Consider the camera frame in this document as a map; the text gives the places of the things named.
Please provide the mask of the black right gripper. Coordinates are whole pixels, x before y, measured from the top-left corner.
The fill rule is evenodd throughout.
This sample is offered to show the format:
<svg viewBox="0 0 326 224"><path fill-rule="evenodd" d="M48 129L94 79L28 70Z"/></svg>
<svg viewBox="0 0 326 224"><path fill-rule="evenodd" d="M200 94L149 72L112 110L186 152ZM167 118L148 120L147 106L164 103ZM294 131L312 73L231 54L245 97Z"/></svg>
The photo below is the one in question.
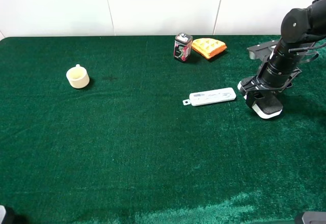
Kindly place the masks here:
<svg viewBox="0 0 326 224"><path fill-rule="evenodd" d="M291 88L293 80L299 76L301 72L300 68L295 68L285 83L280 87L270 86L258 76L249 76L238 83L237 89L243 96L246 95L246 105L249 108L252 108L258 100L264 98L265 92L271 91L274 94L278 94L283 92L285 89Z"/></svg>

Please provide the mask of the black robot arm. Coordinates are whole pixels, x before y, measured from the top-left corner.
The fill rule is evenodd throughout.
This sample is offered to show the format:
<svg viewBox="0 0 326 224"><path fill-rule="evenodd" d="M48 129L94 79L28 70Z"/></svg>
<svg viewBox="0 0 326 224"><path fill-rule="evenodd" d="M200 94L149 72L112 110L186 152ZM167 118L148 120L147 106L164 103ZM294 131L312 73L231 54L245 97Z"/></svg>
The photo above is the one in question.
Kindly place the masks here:
<svg viewBox="0 0 326 224"><path fill-rule="evenodd" d="M281 38L273 51L261 57L255 76L244 78L239 91L248 107L282 108L276 95L292 85L301 70L299 63L307 51L317 57L315 43L325 39L325 0L317 0L307 8L294 8L284 17Z"/></svg>

